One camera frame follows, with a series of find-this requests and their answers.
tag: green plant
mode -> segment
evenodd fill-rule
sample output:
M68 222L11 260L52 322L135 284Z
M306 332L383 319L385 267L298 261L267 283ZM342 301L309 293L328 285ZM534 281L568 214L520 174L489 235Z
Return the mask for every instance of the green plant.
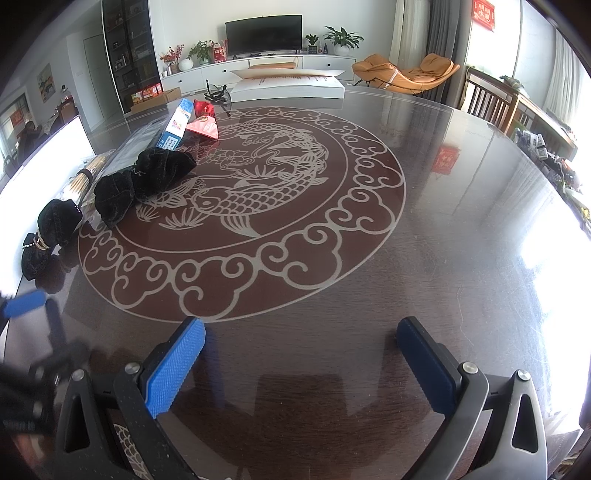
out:
M307 34L305 39L310 42L311 46L316 45L316 42L319 40L318 35Z
M331 40L334 45L341 47L359 48L359 40L365 40L357 32L348 33L343 27L340 30L335 30L332 27L326 27L330 31L324 36L325 40Z
M201 61L212 61L212 40L198 41L191 50L189 50L189 58L197 57Z

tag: black velvet pouch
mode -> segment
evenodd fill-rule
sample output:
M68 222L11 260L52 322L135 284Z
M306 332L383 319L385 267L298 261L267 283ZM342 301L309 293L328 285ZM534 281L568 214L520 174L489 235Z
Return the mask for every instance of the black velvet pouch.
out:
M109 228L120 222L134 201L164 192L196 166L189 153L148 148L131 168L102 177L95 186L95 207Z
M95 207L103 222L112 228L134 203L131 169L102 177L95 186Z
M135 199L144 202L148 197L164 192L182 179L196 166L191 154L148 148L139 154L132 179Z
M33 280L45 269L58 244L69 243L81 220L82 212L72 200L53 199L45 205L37 218L38 233L29 233L23 243L21 268L27 280Z

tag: door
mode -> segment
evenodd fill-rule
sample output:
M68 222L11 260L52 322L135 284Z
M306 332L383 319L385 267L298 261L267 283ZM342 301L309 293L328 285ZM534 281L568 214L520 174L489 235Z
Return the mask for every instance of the door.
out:
M116 113L121 112L121 105L113 86L111 69L105 53L105 42L102 35L85 38L84 51L86 63L90 72L92 86L95 89L96 99L99 102L103 118L107 120Z

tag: small bottle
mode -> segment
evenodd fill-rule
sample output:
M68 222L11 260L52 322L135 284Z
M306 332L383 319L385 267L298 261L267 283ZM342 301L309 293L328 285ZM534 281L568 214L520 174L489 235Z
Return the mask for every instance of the small bottle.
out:
M72 93L66 88L66 85L62 85L61 86L61 102L65 103L70 99L73 99Z

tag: metal screw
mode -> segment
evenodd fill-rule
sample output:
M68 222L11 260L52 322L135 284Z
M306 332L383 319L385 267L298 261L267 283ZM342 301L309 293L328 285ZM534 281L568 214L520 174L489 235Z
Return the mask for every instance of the metal screw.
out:
M36 401L33 404L33 416L38 419L41 417L41 414L43 413L43 403L41 403L40 401Z
M478 367L473 364L472 362L464 362L462 363L462 368L464 369L464 372L466 372L467 374L470 375L474 375L478 373Z
M78 370L74 370L74 373L72 373L72 380L74 382L79 382L83 378L84 378L84 370L82 370L81 368L79 368Z
M139 372L139 363L131 362L130 364L125 365L125 373L128 375L134 375Z
M527 370L519 369L517 371L517 376L522 379L524 382L531 380L531 375Z

